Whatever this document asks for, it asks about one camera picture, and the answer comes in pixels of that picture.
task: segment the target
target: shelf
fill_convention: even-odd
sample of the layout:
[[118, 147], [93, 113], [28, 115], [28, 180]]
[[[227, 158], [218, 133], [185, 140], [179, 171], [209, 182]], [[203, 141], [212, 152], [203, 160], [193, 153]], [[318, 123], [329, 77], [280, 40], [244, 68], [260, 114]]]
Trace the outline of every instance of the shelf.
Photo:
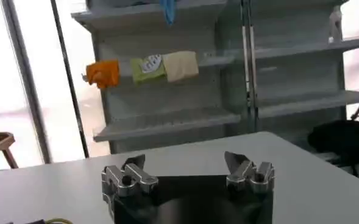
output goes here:
[[[203, 59], [198, 64], [198, 67], [199, 67], [199, 69], [212, 67], [212, 66], [224, 67], [224, 66], [230, 65], [230, 64], [232, 64], [234, 62], [235, 62], [235, 57], [234, 56], [207, 57], [207, 58]], [[121, 65], [120, 65], [120, 72], [121, 72], [121, 70], [131, 71], [130, 68], [121, 69]], [[88, 81], [86, 75], [82, 75], [82, 78], [83, 78], [83, 80], [85, 82]], [[118, 85], [118, 87], [129, 86], [129, 85], [133, 85], [133, 77], [132, 77], [132, 75], [131, 74], [121, 74], [120, 75], [120, 84]]]
[[359, 38], [349, 38], [335, 43], [316, 43], [285, 48], [256, 49], [255, 55], [256, 59], [272, 59], [318, 52], [339, 51], [343, 53], [356, 48], [359, 48]]
[[[227, 0], [181, 0], [176, 4], [175, 26], [194, 23], [214, 24]], [[114, 29], [121, 33], [140, 31], [152, 26], [169, 27], [159, 4], [109, 8], [102, 11], [73, 13], [72, 17], [87, 29]]]
[[211, 127], [237, 123], [240, 115], [229, 113], [222, 108], [182, 110], [166, 114], [119, 119], [106, 126], [94, 136], [96, 142], [114, 141], [131, 137], [157, 135], [193, 128]]
[[352, 103], [359, 103], [359, 92], [338, 91], [336, 93], [307, 94], [283, 99], [260, 99], [258, 115], [262, 119], [341, 107]]

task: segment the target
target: black object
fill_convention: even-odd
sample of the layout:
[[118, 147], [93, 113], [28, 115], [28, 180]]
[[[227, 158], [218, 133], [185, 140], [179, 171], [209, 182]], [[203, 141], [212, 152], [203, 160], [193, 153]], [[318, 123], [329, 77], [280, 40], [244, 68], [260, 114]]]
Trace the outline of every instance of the black object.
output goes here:
[[352, 166], [359, 164], [359, 122], [335, 121], [315, 127], [308, 136], [309, 144], [318, 152], [334, 152], [341, 163]]
[[273, 193], [236, 193], [225, 186], [226, 176], [159, 177], [149, 195], [114, 201], [117, 224], [244, 224], [272, 223]]
[[153, 177], [142, 170], [144, 155], [128, 158], [121, 170], [105, 167], [103, 198], [116, 224], [271, 224], [272, 164], [230, 152], [225, 159], [230, 175]]

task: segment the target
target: gray shelf board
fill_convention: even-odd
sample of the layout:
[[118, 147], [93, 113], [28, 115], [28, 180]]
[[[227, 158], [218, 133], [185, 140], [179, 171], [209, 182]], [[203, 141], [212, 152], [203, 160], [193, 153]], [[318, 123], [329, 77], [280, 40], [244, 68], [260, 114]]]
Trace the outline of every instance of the gray shelf board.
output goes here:
[[359, 38], [345, 39], [335, 43], [316, 43], [285, 48], [256, 49], [255, 55], [256, 59], [261, 60], [327, 51], [339, 51], [343, 53], [356, 48], [359, 48]]
[[292, 1], [292, 0], [260, 0], [252, 3], [253, 13], [286, 13], [287, 10], [305, 9], [309, 7], [322, 5], [343, 5], [349, 0], [306, 0], [306, 1]]
[[[199, 69], [204, 69], [204, 68], [208, 68], [208, 67], [212, 67], [212, 66], [224, 67], [224, 66], [230, 65], [230, 64], [232, 64], [234, 62], [235, 62], [235, 57], [232, 56], [232, 55], [230, 55], [230, 56], [208, 57], [208, 58], [206, 58], [204, 60], [201, 60], [201, 62], [198, 63], [198, 67], [199, 67]], [[87, 82], [88, 81], [87, 80], [87, 75], [82, 75], [82, 79], [85, 82]], [[122, 86], [134, 85], [133, 84], [133, 77], [132, 77], [131, 74], [121, 74], [119, 79], [120, 79], [119, 80], [120, 83], [116, 88], [120, 88]]]
[[229, 113], [225, 109], [218, 107], [182, 110], [166, 114], [119, 119], [106, 126], [99, 134], [94, 136], [94, 140], [96, 142], [115, 141], [193, 128], [231, 124], [239, 121], [240, 115]]
[[[201, 22], [212, 25], [226, 2], [227, 0], [181, 0], [176, 5], [174, 26], [190, 26]], [[72, 17], [81, 25], [86, 24], [88, 29], [113, 29], [121, 33], [148, 29], [151, 26], [168, 27], [159, 4], [79, 12], [73, 13]]]
[[359, 92], [357, 91], [306, 94], [282, 99], [260, 99], [258, 115], [262, 119], [341, 107], [353, 103], [359, 103]]

